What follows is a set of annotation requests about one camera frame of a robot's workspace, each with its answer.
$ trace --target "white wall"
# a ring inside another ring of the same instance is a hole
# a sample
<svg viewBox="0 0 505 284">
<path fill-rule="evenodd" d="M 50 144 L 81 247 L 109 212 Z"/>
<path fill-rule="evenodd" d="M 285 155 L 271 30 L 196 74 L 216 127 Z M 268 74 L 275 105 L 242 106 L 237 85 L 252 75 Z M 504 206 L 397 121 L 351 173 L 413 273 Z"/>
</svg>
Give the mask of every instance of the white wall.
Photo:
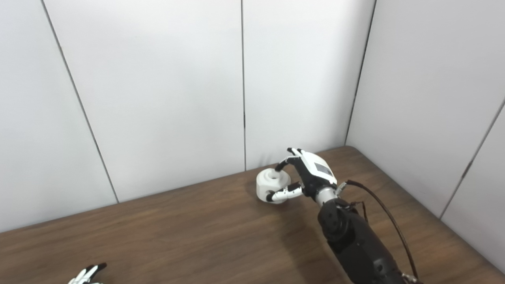
<svg viewBox="0 0 505 284">
<path fill-rule="evenodd" d="M 240 0 L 46 0 L 120 201 L 244 169 Z"/>
<path fill-rule="evenodd" d="M 347 144 L 437 216 L 505 97 L 503 11 L 377 2 Z"/>
<path fill-rule="evenodd" d="M 505 111 L 442 217 L 449 227 L 505 272 Z"/>
<path fill-rule="evenodd" d="M 0 231 L 116 202 L 39 1 L 0 1 Z"/>
<path fill-rule="evenodd" d="M 373 4 L 243 1 L 247 169 L 344 145 Z"/>
</svg>

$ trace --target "robotic arm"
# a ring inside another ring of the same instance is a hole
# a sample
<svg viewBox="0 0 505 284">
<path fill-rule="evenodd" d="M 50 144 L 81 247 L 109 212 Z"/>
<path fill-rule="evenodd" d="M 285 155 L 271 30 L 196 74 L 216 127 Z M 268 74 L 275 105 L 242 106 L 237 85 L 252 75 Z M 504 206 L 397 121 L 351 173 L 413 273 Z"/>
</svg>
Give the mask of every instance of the robotic arm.
<svg viewBox="0 0 505 284">
<path fill-rule="evenodd" d="M 275 167 L 275 171 L 280 172 L 286 165 L 291 164 L 300 175 L 301 182 L 270 192 L 266 198 L 267 202 L 281 201 L 302 194 L 312 198 L 321 208 L 318 222 L 328 245 L 353 283 L 420 284 L 416 277 L 400 271 L 388 249 L 375 235 L 368 222 L 358 214 L 355 204 L 339 197 L 346 183 L 337 186 L 337 180 L 326 161 L 302 149 L 288 148 L 288 151 L 293 156 L 282 160 Z"/>
</svg>

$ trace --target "brown table surface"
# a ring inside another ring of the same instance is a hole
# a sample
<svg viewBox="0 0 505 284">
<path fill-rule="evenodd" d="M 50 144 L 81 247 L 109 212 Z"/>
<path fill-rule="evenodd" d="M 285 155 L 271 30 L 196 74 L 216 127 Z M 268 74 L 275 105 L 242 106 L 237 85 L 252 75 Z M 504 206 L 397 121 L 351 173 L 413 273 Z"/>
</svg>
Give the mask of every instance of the brown table surface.
<svg viewBox="0 0 505 284">
<path fill-rule="evenodd" d="M 367 185 L 405 234 L 425 283 L 505 283 L 505 276 L 351 147 L 319 154 L 339 182 Z M 107 262 L 105 284 L 350 283 L 325 243 L 318 206 L 299 197 L 281 205 L 256 198 L 250 170 L 0 234 L 1 284 L 67 283 Z M 293 180 L 298 175 L 286 168 Z M 406 254 L 389 219 L 360 188 L 370 224 L 400 268 Z"/>
</svg>

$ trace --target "white plastic cylinder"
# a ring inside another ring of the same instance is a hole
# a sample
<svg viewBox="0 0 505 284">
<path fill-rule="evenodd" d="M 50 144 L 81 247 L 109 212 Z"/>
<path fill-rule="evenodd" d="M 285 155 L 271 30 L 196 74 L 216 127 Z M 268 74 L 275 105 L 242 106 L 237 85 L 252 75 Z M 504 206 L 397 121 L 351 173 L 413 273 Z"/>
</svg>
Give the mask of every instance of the white plastic cylinder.
<svg viewBox="0 0 505 284">
<path fill-rule="evenodd" d="M 264 202 L 267 201 L 267 195 L 270 192 L 276 192 L 291 183 L 289 174 L 285 171 L 276 172 L 274 169 L 265 169 L 256 177 L 256 195 Z M 283 203 L 282 201 L 268 202 L 273 204 Z"/>
</svg>

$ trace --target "black cable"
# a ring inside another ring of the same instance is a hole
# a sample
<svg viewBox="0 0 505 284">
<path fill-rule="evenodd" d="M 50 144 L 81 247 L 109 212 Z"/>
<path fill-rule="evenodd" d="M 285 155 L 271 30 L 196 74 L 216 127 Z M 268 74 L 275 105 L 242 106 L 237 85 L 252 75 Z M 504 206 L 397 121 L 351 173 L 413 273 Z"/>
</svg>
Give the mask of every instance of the black cable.
<svg viewBox="0 0 505 284">
<path fill-rule="evenodd" d="M 398 235 L 400 236 L 401 242 L 403 243 L 403 247 L 405 248 L 405 252 L 407 253 L 407 257 L 409 258 L 409 262 L 410 262 L 410 265 L 411 265 L 411 268 L 412 268 L 412 273 L 414 274 L 414 276 L 416 278 L 419 279 L 419 277 L 417 275 L 416 265 L 414 264 L 414 259 L 412 258 L 412 253 L 409 250 L 409 246 L 407 245 L 407 241 L 405 240 L 405 237 L 403 236 L 403 233 L 401 233 L 400 227 L 398 226 L 398 224 L 394 220 L 393 215 L 391 214 L 391 212 L 389 212 L 389 210 L 386 208 L 386 206 L 384 205 L 384 203 L 382 203 L 382 201 L 377 197 L 377 195 L 375 195 L 375 193 L 373 193 L 373 191 L 371 191 L 370 189 L 368 189 L 366 186 L 362 185 L 359 182 L 353 181 L 353 180 L 348 180 L 348 181 L 346 181 L 346 183 L 350 184 L 350 185 L 354 185 L 354 186 L 360 187 L 360 188 L 366 190 L 366 192 L 368 192 L 379 203 L 379 205 L 382 207 L 382 209 L 386 212 L 387 216 L 389 217 L 389 219 L 393 223 L 393 226 L 396 229 L 396 232 L 398 232 Z"/>
</svg>

